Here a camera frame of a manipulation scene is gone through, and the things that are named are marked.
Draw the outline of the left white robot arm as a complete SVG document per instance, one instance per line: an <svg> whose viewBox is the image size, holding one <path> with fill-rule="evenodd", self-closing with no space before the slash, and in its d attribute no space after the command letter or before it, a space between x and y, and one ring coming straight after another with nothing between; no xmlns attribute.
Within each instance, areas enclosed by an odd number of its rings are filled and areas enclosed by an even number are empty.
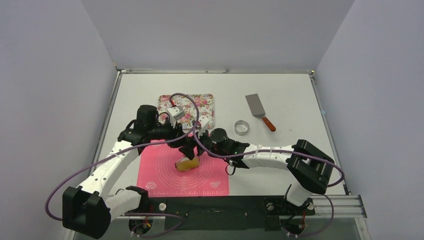
<svg viewBox="0 0 424 240"><path fill-rule="evenodd" d="M137 115L119 134L107 156L91 175L77 187L68 187L62 194L62 225L66 229L94 239L101 238L112 220L127 212L143 215L150 210L148 191L128 186L109 197L112 187L137 159L149 143L164 140L173 148L182 147L187 135L177 121L185 115L180 106L168 108L167 118L160 123L153 105L141 105Z"/></svg>

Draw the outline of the wooden dough roller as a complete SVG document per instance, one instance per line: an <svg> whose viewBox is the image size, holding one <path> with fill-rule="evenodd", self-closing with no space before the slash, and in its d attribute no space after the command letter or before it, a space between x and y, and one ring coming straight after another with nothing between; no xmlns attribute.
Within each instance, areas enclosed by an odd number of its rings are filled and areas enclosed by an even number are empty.
<svg viewBox="0 0 424 240"><path fill-rule="evenodd" d="M186 154L182 153L181 158L174 164L176 170L179 173L183 173L198 168L200 166L200 158L198 153L194 151L193 156L194 158L190 159Z"/></svg>

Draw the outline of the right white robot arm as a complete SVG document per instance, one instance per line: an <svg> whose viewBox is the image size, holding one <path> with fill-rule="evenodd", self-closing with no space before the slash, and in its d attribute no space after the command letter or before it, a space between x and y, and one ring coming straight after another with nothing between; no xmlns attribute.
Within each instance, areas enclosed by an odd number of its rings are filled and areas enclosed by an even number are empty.
<svg viewBox="0 0 424 240"><path fill-rule="evenodd" d="M196 134L194 140L209 156L223 159L233 168L272 168L289 172L296 180L282 199L283 209L296 213L313 194L324 195L331 186L334 160L305 139L288 146L262 146L239 142L217 128Z"/></svg>

